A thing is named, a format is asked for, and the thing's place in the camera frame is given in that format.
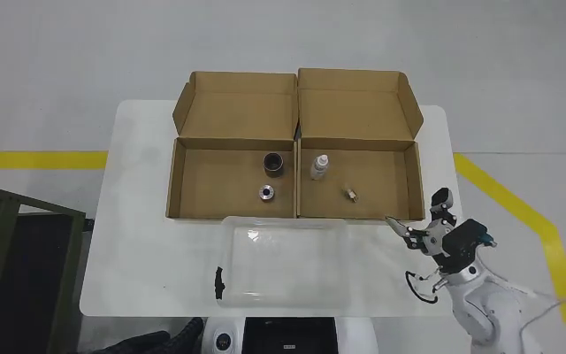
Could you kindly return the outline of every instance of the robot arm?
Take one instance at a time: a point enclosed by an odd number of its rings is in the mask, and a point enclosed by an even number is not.
[[[456,217],[448,211],[452,203],[449,189],[436,192],[430,209],[432,222],[425,230],[406,227],[393,218],[386,222],[410,250],[421,250],[438,264],[441,279],[432,292],[446,287],[456,320],[471,336],[472,354],[540,354],[539,345],[522,331],[516,292],[476,259],[477,247],[496,247],[497,243],[473,219],[456,227]]]

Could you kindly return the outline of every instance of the green metal frame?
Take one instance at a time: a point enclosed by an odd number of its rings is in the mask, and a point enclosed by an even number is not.
[[[4,262],[8,249],[10,248],[11,237],[21,205],[32,206],[48,212],[68,215],[73,218],[69,245],[65,257],[65,266],[63,268],[61,281],[59,282],[59,294],[51,322],[50,340],[47,349],[49,354],[56,354],[65,349],[65,324],[70,318],[72,310],[74,283],[79,265],[82,230],[86,215],[84,212],[0,189],[0,274],[2,274],[4,270]]]

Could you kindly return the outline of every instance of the dark cup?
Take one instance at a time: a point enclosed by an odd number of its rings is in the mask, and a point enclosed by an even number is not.
[[[276,152],[265,155],[264,170],[269,177],[280,177],[283,174],[283,157]]]

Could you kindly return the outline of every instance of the white bottle cap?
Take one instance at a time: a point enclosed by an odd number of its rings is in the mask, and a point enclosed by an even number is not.
[[[317,158],[317,165],[319,165],[320,167],[328,165],[328,157],[326,155],[320,155]]]

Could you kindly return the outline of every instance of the small plastic bottle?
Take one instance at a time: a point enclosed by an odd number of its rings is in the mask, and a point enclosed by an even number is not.
[[[310,178],[313,180],[320,180],[325,175],[328,169],[328,156],[320,155],[312,162],[310,167]]]

